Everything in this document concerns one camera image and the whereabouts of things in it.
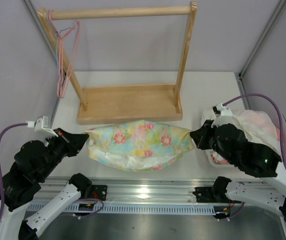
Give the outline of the floral pastel skirt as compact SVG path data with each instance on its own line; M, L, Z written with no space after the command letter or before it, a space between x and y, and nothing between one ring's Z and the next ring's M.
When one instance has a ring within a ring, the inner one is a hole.
M85 131L88 156L122 171L149 172L168 167L195 148L190 130L137 120Z

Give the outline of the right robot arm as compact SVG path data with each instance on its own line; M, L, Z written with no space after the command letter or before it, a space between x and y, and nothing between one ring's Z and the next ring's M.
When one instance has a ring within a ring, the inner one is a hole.
M263 191L245 186L224 176L216 178L210 199L217 203L249 203L282 217L286 222L286 168L281 156L261 143L250 142L245 133L228 123L212 126L206 120L189 135L200 150L213 150L241 172L261 179L273 187Z

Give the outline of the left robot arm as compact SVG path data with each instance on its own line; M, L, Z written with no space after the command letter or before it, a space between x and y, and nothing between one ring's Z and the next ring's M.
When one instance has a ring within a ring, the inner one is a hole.
M87 133L56 128L48 145L40 140L26 142L14 156L10 171L3 175L0 170L0 240L37 240L70 204L91 196L92 182L76 173L43 209L24 219L40 184L65 157L75 157L88 138Z

